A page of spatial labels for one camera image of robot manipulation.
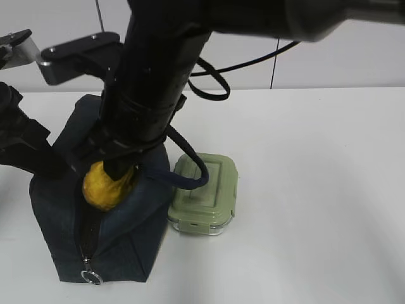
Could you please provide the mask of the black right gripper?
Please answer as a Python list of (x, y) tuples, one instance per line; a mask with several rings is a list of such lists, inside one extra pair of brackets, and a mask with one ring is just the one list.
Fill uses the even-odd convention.
[(102, 161), (109, 178), (120, 180), (165, 142), (170, 122), (185, 100), (181, 94), (175, 102), (150, 108), (121, 96), (104, 96), (99, 117), (72, 150), (75, 164), (87, 168)]

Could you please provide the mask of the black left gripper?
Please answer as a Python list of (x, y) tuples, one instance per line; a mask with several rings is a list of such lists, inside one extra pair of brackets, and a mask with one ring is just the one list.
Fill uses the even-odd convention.
[(23, 96), (1, 83), (1, 164), (49, 178), (60, 178), (69, 165), (47, 138), (50, 131), (19, 107)]

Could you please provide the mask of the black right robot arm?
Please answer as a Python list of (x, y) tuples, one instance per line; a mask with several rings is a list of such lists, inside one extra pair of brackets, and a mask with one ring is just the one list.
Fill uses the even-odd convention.
[(166, 139), (196, 67), (221, 34), (323, 39), (348, 20), (404, 23), (403, 1), (130, 1), (132, 13), (116, 68), (105, 80), (99, 118), (73, 150), (79, 170), (105, 161), (114, 179)]

